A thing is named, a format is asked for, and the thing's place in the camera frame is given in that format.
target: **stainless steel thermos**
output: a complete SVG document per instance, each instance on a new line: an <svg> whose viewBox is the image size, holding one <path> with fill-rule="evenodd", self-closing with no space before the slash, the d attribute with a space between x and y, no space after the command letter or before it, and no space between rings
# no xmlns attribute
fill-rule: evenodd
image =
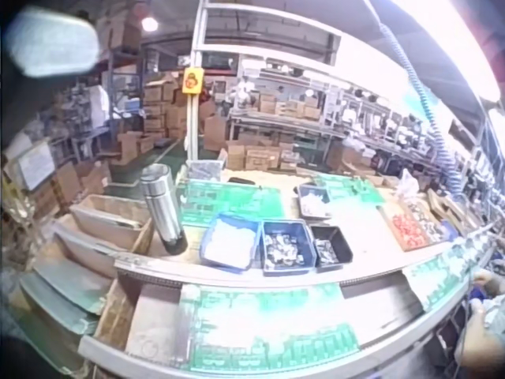
<svg viewBox="0 0 505 379"><path fill-rule="evenodd" d="M140 185L166 251L172 255L184 252L188 244L170 168L159 163L147 166L142 170Z"/></svg>

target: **small parts bin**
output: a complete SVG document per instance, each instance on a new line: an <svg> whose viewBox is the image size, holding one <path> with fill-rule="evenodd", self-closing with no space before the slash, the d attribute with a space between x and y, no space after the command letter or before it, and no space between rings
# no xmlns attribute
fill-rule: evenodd
<svg viewBox="0 0 505 379"><path fill-rule="evenodd" d="M298 186L301 216L306 219L329 219L330 196L323 187L301 184Z"/></svg>
<svg viewBox="0 0 505 379"><path fill-rule="evenodd" d="M251 244L246 244L243 238L238 243L233 243L233 236L227 234L227 238L223 238L223 253L211 253L208 249L211 243L219 243L219 241L212 241L216 237L213 234L216 231L218 224L225 223L237 229L246 229L255 233L254 239ZM227 215L225 213L218 214L211 222L210 227L205 232L200 245L200 259L212 265L218 265L225 268L230 268L233 271L241 272L248 270L251 267L253 258L256 254L256 249L261 236L261 222L247 220L239 216Z"/></svg>
<svg viewBox="0 0 505 379"><path fill-rule="evenodd" d="M305 274L316 264L316 251L303 220L265 220L260 248L265 275Z"/></svg>
<svg viewBox="0 0 505 379"><path fill-rule="evenodd" d="M314 247L317 253L316 267L319 269L333 269L342 267L353 261L353 252L349 247L339 227L328 225L312 225ZM329 241L331 249L324 246L322 241Z"/></svg>

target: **yellow sign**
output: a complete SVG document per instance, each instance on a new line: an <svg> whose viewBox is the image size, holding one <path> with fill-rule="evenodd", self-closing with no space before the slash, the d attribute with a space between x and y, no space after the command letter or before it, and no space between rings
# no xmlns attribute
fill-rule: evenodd
<svg viewBox="0 0 505 379"><path fill-rule="evenodd" d="M184 70L182 93L189 95L198 95L202 92L203 83L204 69L201 67L188 67Z"/></svg>

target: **ceiling light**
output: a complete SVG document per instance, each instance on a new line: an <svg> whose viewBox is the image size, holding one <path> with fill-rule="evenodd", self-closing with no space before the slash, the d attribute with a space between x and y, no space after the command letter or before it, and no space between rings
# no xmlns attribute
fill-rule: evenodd
<svg viewBox="0 0 505 379"><path fill-rule="evenodd" d="M142 20L142 28L146 32L155 32L156 30L158 30L158 21L152 17L145 17Z"/></svg>
<svg viewBox="0 0 505 379"><path fill-rule="evenodd" d="M496 102L499 86L479 44L448 0L392 0L412 16L458 67L480 97Z"/></svg>

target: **blue air hose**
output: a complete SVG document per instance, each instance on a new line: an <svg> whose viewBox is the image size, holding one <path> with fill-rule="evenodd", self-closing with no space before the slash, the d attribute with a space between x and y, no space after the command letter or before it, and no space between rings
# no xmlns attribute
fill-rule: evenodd
<svg viewBox="0 0 505 379"><path fill-rule="evenodd" d="M369 0L364 0L365 4L367 7L370 9L372 12L372 15L375 17L380 31L383 34L383 36L387 39L389 44L391 45L393 51L395 52L396 56L398 57L399 61L402 63L403 68L406 70L408 76L409 76L409 81L412 84L413 88L419 95L419 99L421 100L421 106L423 108L423 111L425 113L426 118L429 121L429 124L432 129L432 134L435 138L435 149L436 149L436 163L442 167L443 175L447 179L447 187L449 191L451 192L452 196L454 197L455 200L461 200L462 199L462 183L461 183L461 178L460 174L456 171L456 163L455 163L455 158L452 156L452 154L449 152L445 145L445 140L443 138L442 133L440 132L440 129L436 123L436 118L435 115L432 112L432 108L429 104L428 101L428 96L426 94L425 88L421 81L419 80L419 77L417 76L416 70L412 66L412 63L410 63L409 58L407 57L405 51L402 48L402 45L400 45L400 42L396 39L395 34L387 27L384 25L379 18L379 15L373 8L372 4L370 3Z"/></svg>

